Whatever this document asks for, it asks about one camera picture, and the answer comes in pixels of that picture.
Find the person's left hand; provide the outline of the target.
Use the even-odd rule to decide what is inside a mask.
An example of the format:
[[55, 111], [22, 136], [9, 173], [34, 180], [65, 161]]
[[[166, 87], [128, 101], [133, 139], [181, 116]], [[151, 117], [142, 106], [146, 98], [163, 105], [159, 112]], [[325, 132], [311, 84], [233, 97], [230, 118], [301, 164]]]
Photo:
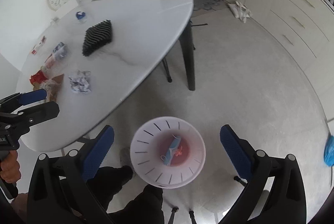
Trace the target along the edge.
[[9, 154], [1, 162], [1, 178], [6, 183], [16, 183], [21, 176], [18, 153], [17, 151], [9, 151]]

